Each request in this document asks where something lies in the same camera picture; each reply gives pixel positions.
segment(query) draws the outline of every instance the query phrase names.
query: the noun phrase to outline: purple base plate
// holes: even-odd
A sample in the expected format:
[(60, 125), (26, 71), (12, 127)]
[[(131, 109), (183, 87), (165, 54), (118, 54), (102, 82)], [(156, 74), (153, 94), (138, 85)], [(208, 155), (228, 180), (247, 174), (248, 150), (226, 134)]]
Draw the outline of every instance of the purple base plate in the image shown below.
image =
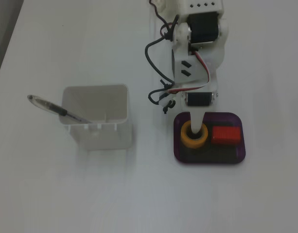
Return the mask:
[(203, 123), (209, 125), (229, 125), (241, 128), (242, 140), (237, 146), (212, 145), (211, 128), (206, 145), (200, 149), (190, 149), (180, 140), (182, 125), (190, 120), (190, 113), (180, 113), (174, 120), (174, 154), (177, 160), (188, 164), (238, 164), (245, 159), (245, 141), (241, 119), (233, 113), (205, 113)]

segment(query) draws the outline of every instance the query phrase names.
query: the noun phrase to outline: black cable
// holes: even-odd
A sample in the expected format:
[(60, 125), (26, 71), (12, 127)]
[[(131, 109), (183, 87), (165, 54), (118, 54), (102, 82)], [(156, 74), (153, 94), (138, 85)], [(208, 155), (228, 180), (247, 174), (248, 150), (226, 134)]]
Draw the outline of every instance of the black cable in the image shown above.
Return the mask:
[(164, 20), (164, 18), (163, 18), (162, 16), (160, 16), (160, 15), (158, 14), (157, 6), (155, 6), (155, 4), (152, 3), (152, 0), (149, 0), (149, 3), (150, 3), (152, 6), (154, 6), (155, 14), (157, 15), (157, 17), (158, 17), (160, 20), (162, 20), (162, 22), (163, 22), (164, 24), (166, 24), (167, 31), (169, 31), (170, 28), (169, 28), (169, 26), (168, 26), (168, 23), (166, 22), (166, 20)]
[(164, 114), (167, 113), (168, 108), (173, 108), (175, 105), (176, 105), (176, 101), (175, 101), (175, 100), (173, 100), (173, 101), (170, 100), (170, 101), (168, 102), (168, 104), (163, 108), (163, 112), (164, 112)]
[[(177, 24), (177, 22), (178, 22), (178, 19), (179, 19), (179, 15), (176, 15), (175, 16), (175, 19), (174, 19), (174, 21), (172, 22), (172, 23), (167, 23), (166, 22), (166, 20), (163, 18), (163, 17), (161, 17), (159, 14), (158, 14), (158, 9), (157, 9), (157, 6), (155, 6), (155, 4), (153, 4), (152, 3), (152, 0), (149, 0), (149, 3), (152, 5), (152, 6), (154, 6), (154, 11), (155, 11), (155, 14), (156, 14), (156, 16), (164, 23), (164, 25), (162, 26), (162, 28), (161, 28), (161, 30), (160, 30), (160, 33), (161, 33), (161, 31), (162, 31), (162, 29), (163, 28), (167, 28), (167, 33), (165, 33), (164, 35), (162, 35), (162, 33), (161, 33), (161, 38), (160, 39), (158, 39), (158, 40), (156, 40), (156, 41), (153, 41), (153, 42), (151, 42), (150, 44), (148, 44), (146, 47), (145, 47), (145, 57), (146, 57), (146, 59), (148, 60), (148, 62), (149, 62), (149, 64), (152, 66), (152, 68), (163, 78), (163, 79), (165, 79), (166, 81), (168, 81), (168, 82), (170, 82), (171, 84), (166, 84), (166, 83), (164, 83), (162, 80), (161, 80), (161, 82), (162, 82), (162, 84), (164, 85), (164, 88), (163, 89), (158, 89), (158, 90), (154, 90), (154, 91), (151, 91), (150, 93), (149, 93), (149, 96), (148, 96), (148, 98), (149, 98), (149, 100), (151, 101), (151, 103), (153, 103), (153, 104), (155, 104), (155, 105), (158, 105), (158, 102), (159, 101), (154, 101), (153, 99), (152, 99), (152, 95), (154, 94), (154, 93), (157, 93), (157, 92), (161, 92), (161, 91), (166, 91), (166, 90), (168, 90), (168, 89), (170, 89), (172, 86), (174, 86), (174, 84), (175, 84), (175, 82), (173, 81), (173, 80), (171, 80), (171, 79), (169, 79), (169, 78), (167, 78), (155, 65), (154, 65), (154, 63), (152, 62), (152, 60), (151, 60), (151, 58), (149, 57), (149, 54), (148, 54), (148, 50), (149, 50), (149, 48), (151, 47), (151, 46), (153, 46), (153, 45), (155, 45), (155, 44), (157, 44), (157, 43), (159, 43), (159, 42), (161, 42), (162, 40), (164, 40), (164, 39), (166, 39), (166, 40), (170, 40), (170, 41), (172, 41), (173, 40), (173, 35), (174, 35), (174, 29), (175, 29), (175, 26), (176, 26), (176, 24)], [(175, 105), (175, 101), (172, 103), (171, 101), (170, 101), (170, 103), (169, 103), (169, 105), (171, 106), (171, 108), (173, 108), (174, 107), (174, 105)]]
[(173, 80), (171, 80), (170, 78), (167, 78), (162, 72), (160, 72), (160, 70), (153, 64), (151, 58), (149, 57), (149, 54), (148, 54), (148, 50), (149, 48), (152, 46), (152, 45), (155, 45), (159, 42), (161, 42), (162, 40), (164, 40), (165, 38), (164, 37), (161, 37), (160, 39), (156, 40), (156, 41), (153, 41), (151, 42), (150, 44), (148, 44), (146, 47), (145, 47), (145, 50), (144, 50), (144, 54), (145, 54), (145, 57), (146, 59), (148, 60), (149, 64), (152, 66), (152, 68), (163, 78), (165, 79), (166, 81), (170, 82), (172, 85), (175, 84), (175, 82)]
[(149, 98), (149, 100), (151, 101), (151, 103), (153, 103), (153, 104), (155, 104), (155, 105), (158, 105), (158, 101), (154, 101), (154, 100), (152, 99), (151, 95), (153, 95), (154, 93), (161, 92), (161, 91), (166, 91), (166, 90), (167, 90), (167, 88), (163, 88), (163, 89), (158, 89), (158, 90), (155, 90), (155, 91), (151, 91), (151, 92), (149, 93), (149, 96), (148, 96), (148, 98)]

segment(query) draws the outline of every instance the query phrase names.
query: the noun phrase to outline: robotic arm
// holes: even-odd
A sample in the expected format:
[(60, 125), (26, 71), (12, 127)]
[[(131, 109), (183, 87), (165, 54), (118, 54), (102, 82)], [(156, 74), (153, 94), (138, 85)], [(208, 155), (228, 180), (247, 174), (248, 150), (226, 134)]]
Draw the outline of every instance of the robotic arm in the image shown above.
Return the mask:
[[(167, 8), (165, 0), (150, 0), (150, 4), (159, 18), (158, 11)], [(175, 105), (174, 95), (179, 94), (181, 109), (190, 112), (191, 130), (196, 134), (201, 129), (205, 112), (215, 110), (218, 98), (216, 69), (224, 58), (228, 26), (222, 19), (222, 0), (176, 0), (175, 4), (178, 15), (174, 22), (166, 25), (163, 21), (163, 27), (167, 28), (164, 37), (173, 42), (174, 81), (171, 84), (162, 82), (164, 89), (158, 90), (160, 97), (155, 104), (161, 105), (166, 113)]]

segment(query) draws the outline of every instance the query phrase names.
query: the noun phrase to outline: purple tray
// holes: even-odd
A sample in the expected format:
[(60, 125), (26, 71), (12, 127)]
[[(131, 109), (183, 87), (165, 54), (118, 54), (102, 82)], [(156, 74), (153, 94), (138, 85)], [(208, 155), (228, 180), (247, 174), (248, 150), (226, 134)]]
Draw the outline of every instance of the purple tray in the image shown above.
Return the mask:
[[(233, 154), (232, 159), (226, 159), (224, 157), (224, 148), (226, 151), (230, 148), (227, 146), (214, 146), (213, 150), (211, 149), (211, 144), (209, 143), (211, 138), (208, 137), (208, 150), (206, 150), (207, 158), (202, 160), (202, 152), (204, 152), (204, 149), (188, 149), (186, 148), (181, 140), (180, 140), (180, 132), (182, 125), (190, 120), (190, 113), (180, 113), (176, 116), (174, 119), (174, 154), (177, 160), (183, 162), (183, 163), (190, 163), (190, 164), (238, 164), (241, 161), (245, 159), (246, 156), (246, 150), (245, 150), (245, 141), (244, 141), (244, 134), (243, 134), (243, 126), (241, 119), (233, 114), (233, 113), (205, 113), (203, 123), (211, 124), (211, 125), (232, 125), (232, 126), (238, 126), (241, 128), (241, 134), (242, 134), (242, 140), (239, 145), (236, 147), (233, 146)], [(189, 159), (185, 159), (185, 155), (183, 153), (190, 153)], [(191, 159), (191, 154), (197, 154), (195, 156), (195, 159)], [(212, 154), (215, 159), (212, 161), (208, 159), (208, 154)]]

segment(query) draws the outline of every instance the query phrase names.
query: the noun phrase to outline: electrical wire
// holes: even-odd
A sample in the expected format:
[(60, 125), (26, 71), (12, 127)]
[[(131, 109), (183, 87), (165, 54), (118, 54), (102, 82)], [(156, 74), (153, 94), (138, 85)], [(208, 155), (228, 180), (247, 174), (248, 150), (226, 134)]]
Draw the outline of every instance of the electrical wire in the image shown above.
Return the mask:
[(162, 36), (162, 37), (164, 37), (165, 35), (163, 34), (163, 32), (162, 32), (162, 30), (164, 29), (164, 28), (166, 28), (166, 25), (165, 24), (163, 24), (163, 26), (160, 28), (160, 30), (159, 30), (159, 34)]
[(194, 51), (193, 54), (196, 56), (196, 58), (198, 59), (198, 61), (204, 67), (204, 69), (205, 69), (205, 71), (207, 73), (207, 76), (208, 76), (208, 83), (209, 83), (209, 81), (210, 81), (210, 72), (209, 72), (208, 66), (206, 65), (206, 63), (204, 62), (203, 58), (201, 57), (201, 55), (197, 51)]
[(160, 15), (158, 14), (158, 8), (157, 8), (157, 6), (155, 6), (155, 4), (152, 3), (152, 0), (149, 0), (149, 3), (154, 7), (154, 11), (155, 11), (156, 16), (157, 16), (157, 17), (164, 23), (164, 25), (166, 25), (167, 31), (169, 31), (170, 28), (169, 28), (169, 26), (168, 26), (166, 20), (165, 20), (162, 16), (160, 16)]
[(151, 97), (151, 95), (153, 95), (154, 93), (162, 92), (162, 91), (166, 91), (166, 90), (167, 90), (167, 88), (163, 88), (163, 89), (158, 89), (158, 90), (155, 90), (155, 91), (151, 91), (151, 92), (149, 93), (149, 96), (148, 96), (148, 98), (149, 98), (149, 100), (151, 101), (151, 103), (153, 103), (153, 104), (155, 104), (155, 105), (158, 105), (158, 101), (153, 100), (152, 97)]
[(167, 92), (170, 93), (170, 94), (177, 94), (178, 92), (181, 92), (181, 91), (193, 91), (193, 90), (197, 90), (197, 89), (200, 89), (200, 88), (202, 88), (204, 86), (206, 86), (206, 85), (199, 86), (199, 87), (191, 87), (191, 88), (173, 88), (173, 89), (168, 89)]
[(159, 14), (158, 14), (158, 9), (157, 7), (155, 6), (155, 4), (152, 3), (152, 0), (149, 0), (149, 3), (154, 7), (154, 10), (155, 10), (155, 14), (156, 16), (164, 23), (164, 25), (162, 26), (161, 30), (163, 28), (166, 28), (167, 29), (167, 33), (165, 33), (164, 35), (161, 33), (161, 30), (160, 30), (160, 34), (161, 34), (161, 38), (156, 40), (156, 41), (153, 41), (151, 42), (150, 44), (148, 44), (146, 47), (145, 47), (145, 57), (146, 59), (148, 60), (149, 64), (152, 66), (152, 68), (163, 78), (165, 79), (166, 81), (170, 82), (171, 84), (165, 84), (164, 82), (163, 85), (164, 85), (164, 88), (163, 89), (158, 89), (158, 90), (154, 90), (152, 92), (149, 93), (149, 100), (151, 101), (151, 103), (155, 104), (155, 105), (158, 105), (158, 101), (154, 101), (151, 97), (152, 94), (154, 93), (157, 93), (157, 92), (162, 92), (162, 91), (166, 91), (168, 90), (169, 88), (171, 88), (172, 86), (174, 86), (175, 82), (173, 80), (171, 80), (170, 78), (166, 77), (155, 65), (154, 63), (152, 62), (151, 58), (149, 57), (149, 54), (148, 54), (148, 50), (151, 46), (161, 42), (162, 40), (166, 39), (166, 40), (170, 40), (172, 41), (173, 40), (173, 34), (174, 34), (174, 29), (175, 29), (175, 25), (177, 24), (178, 20), (179, 20), (179, 15), (176, 15), (175, 16), (175, 19), (172, 23), (167, 23), (166, 20), (161, 17)]
[(156, 40), (156, 41), (153, 41), (151, 42), (150, 44), (148, 44), (146, 47), (145, 47), (145, 50), (144, 50), (144, 54), (145, 54), (145, 57), (146, 59), (148, 60), (149, 64), (152, 66), (152, 68), (163, 78), (165, 79), (166, 81), (170, 82), (172, 85), (175, 84), (175, 82), (173, 80), (171, 80), (170, 78), (167, 78), (155, 65), (154, 63), (152, 62), (151, 58), (149, 57), (149, 54), (148, 54), (148, 50), (149, 48), (152, 46), (152, 45), (155, 45), (159, 42), (161, 42), (162, 40), (164, 40), (165, 38), (164, 37), (161, 37), (160, 39)]

